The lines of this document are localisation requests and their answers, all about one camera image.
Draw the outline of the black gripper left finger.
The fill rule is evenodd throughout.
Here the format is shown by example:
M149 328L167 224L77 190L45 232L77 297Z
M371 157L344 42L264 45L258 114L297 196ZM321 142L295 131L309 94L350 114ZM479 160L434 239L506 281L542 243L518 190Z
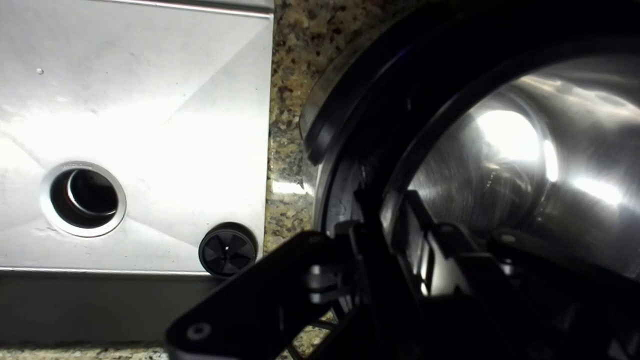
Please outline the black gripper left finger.
M314 267L346 257L323 232L297 235L180 314L164 337L170 360L274 360L331 310Z

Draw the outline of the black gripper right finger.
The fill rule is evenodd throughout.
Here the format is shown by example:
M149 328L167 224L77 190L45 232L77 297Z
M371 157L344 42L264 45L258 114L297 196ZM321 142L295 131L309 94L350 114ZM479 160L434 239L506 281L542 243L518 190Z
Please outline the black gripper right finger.
M392 244L433 360L640 360L640 284L530 235L438 222L408 193Z

